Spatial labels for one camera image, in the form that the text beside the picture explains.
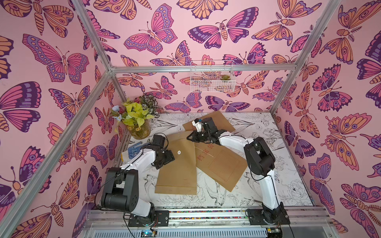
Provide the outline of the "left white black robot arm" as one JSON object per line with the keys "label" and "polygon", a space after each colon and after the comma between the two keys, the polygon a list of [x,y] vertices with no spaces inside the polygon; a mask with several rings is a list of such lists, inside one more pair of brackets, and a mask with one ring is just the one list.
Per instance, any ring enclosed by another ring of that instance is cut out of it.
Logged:
{"label": "left white black robot arm", "polygon": [[108,170],[100,207],[132,215],[143,226],[156,223],[155,206],[140,198],[139,172],[148,166],[160,169],[175,160],[168,150],[169,140],[164,134],[155,134],[153,140],[141,147],[138,154],[121,167]]}

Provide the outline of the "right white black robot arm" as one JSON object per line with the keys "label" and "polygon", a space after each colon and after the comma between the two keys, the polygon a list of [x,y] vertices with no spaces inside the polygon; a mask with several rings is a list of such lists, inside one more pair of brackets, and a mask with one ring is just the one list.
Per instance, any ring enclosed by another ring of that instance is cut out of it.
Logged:
{"label": "right white black robot arm", "polygon": [[283,202],[278,198],[274,181],[275,157],[262,137],[244,138],[226,130],[219,130],[211,117],[192,121],[195,130],[187,140],[196,143],[216,144],[231,147],[245,154],[251,176],[256,175],[262,191],[262,210],[247,209],[246,216],[251,225],[290,225]]}

